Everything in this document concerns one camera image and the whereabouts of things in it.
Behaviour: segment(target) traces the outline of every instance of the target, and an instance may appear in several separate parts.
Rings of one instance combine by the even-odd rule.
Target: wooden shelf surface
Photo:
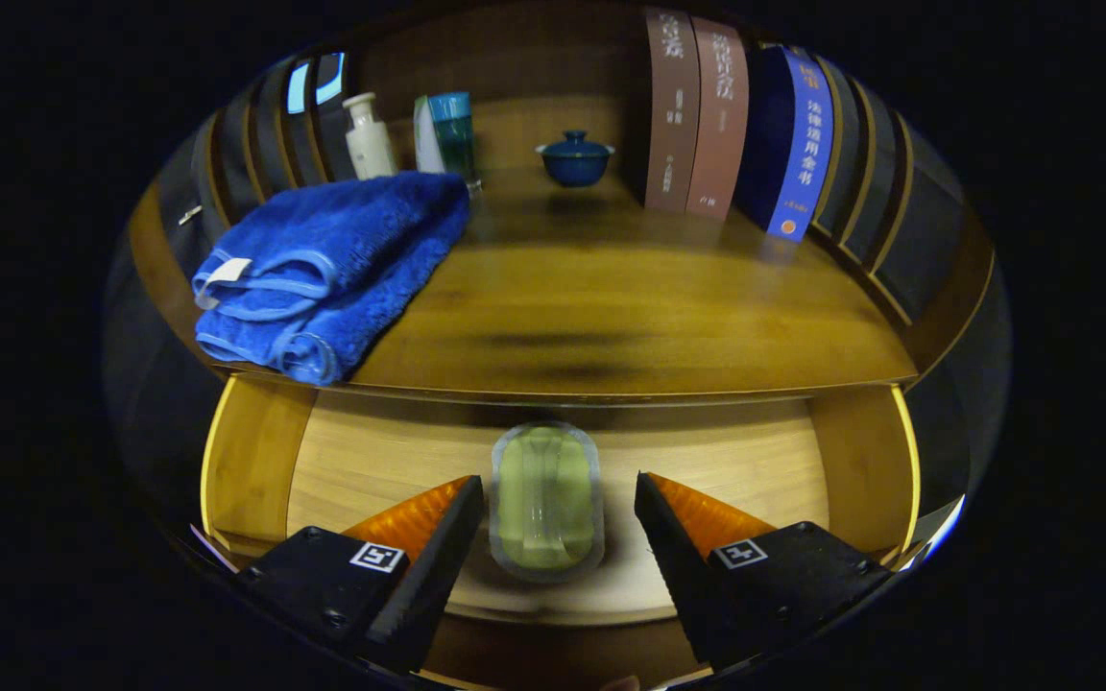
[[[447,611],[493,621],[601,626],[659,620],[676,609],[634,515],[639,471],[676,477],[774,525],[830,525],[824,463],[804,399],[667,407],[559,407],[404,401],[322,390],[295,454],[286,534],[340,531],[463,475],[492,477],[505,429],[556,417],[601,451],[605,556],[555,586],[509,576],[480,525]]]
[[[643,401],[916,374],[881,311],[815,243],[768,237],[737,210],[720,223],[641,209],[612,175],[565,189],[513,169],[483,177],[463,239],[335,386]]]

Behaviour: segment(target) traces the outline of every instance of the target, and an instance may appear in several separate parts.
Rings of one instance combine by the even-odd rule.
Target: green soap
[[[592,554],[592,463],[565,429],[532,427],[510,440],[498,468],[497,535],[523,569],[571,568]]]

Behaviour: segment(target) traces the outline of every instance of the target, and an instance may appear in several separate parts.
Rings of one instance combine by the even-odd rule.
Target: blue book
[[[802,241],[831,165],[826,75],[786,48],[749,54],[750,113],[734,205],[766,232]]]

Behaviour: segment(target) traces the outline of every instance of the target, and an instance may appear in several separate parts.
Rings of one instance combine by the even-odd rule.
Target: brown book
[[[693,18],[693,27],[702,67],[702,108],[686,210],[723,220],[745,148],[750,74],[745,48],[734,28],[702,18]]]
[[[698,140],[698,46],[689,14],[644,8],[651,48],[650,209],[685,213]]]

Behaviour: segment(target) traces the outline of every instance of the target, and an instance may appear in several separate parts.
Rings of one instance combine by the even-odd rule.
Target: wooden shelf
[[[616,625],[676,616],[634,515],[639,471],[677,477],[775,525],[828,525],[826,480],[806,404],[561,408],[414,402],[324,390],[304,428],[286,534],[343,530],[450,477],[492,475],[492,443],[556,415],[601,450],[605,558],[586,577],[531,586],[492,561],[480,525],[449,614],[519,624]]]
[[[463,239],[337,388],[643,401],[916,374],[883,312],[815,243],[768,237],[734,210],[719,223],[641,209],[615,176],[564,189],[512,169],[486,175]]]
[[[476,620],[615,626],[675,616],[634,516],[639,471],[675,478],[776,526],[811,520],[875,558],[907,547],[918,456],[902,394],[869,386],[808,399],[692,406],[458,404],[364,397],[233,376],[207,439],[204,531],[258,556],[307,525],[344,530],[451,478],[491,478],[505,429],[559,419],[601,451],[605,558],[532,586],[501,570],[488,525],[447,611]]]

